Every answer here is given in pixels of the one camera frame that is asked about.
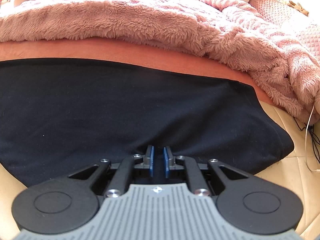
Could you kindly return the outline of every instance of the orange sheet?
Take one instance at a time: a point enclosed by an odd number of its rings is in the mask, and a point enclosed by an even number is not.
[[[78,41],[62,39],[0,43],[0,60],[39,57],[109,60],[177,73],[237,80],[253,86],[260,101],[276,106],[247,73],[232,70],[204,57],[98,37]]]

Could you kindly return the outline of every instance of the black fabric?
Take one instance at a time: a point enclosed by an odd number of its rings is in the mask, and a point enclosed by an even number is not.
[[[293,150],[249,85],[98,60],[0,62],[0,122],[0,162],[26,186],[148,144],[250,173]]]

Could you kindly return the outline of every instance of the fur blanket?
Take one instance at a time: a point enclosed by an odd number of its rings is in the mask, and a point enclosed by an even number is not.
[[[206,56],[248,72],[302,122],[313,104],[320,119],[319,63],[241,0],[30,0],[0,14],[0,28],[1,42],[99,36]]]

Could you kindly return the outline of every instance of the beige cushion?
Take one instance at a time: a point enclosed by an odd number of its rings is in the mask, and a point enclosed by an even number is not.
[[[300,197],[304,213],[297,233],[305,240],[314,240],[320,234],[320,173],[311,173],[305,165],[304,132],[297,128],[294,119],[286,112],[263,102],[261,105],[265,112],[290,134],[295,150],[257,176],[287,187]],[[315,130],[320,135],[320,124],[316,125]],[[307,156],[309,166],[320,169],[313,156],[310,135],[308,135]],[[11,204],[23,189],[25,186],[0,165],[0,239],[2,240],[12,239],[19,232],[11,215]]]

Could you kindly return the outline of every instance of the white cable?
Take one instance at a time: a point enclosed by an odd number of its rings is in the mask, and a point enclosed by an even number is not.
[[[308,124],[307,124],[307,127],[306,127],[306,136],[305,136],[305,139],[304,139],[304,154],[305,154],[306,165],[307,165],[309,171],[320,172],[320,169],[317,169],[317,170],[310,169],[310,167],[308,165],[308,161],[307,161],[307,134],[308,134],[308,127],[309,127],[309,124],[310,124],[311,116],[313,114],[313,110],[314,109],[315,109],[315,104],[313,104],[313,108],[312,108],[312,111],[311,111],[311,114],[310,114],[310,117],[309,117],[309,120],[308,120]]]

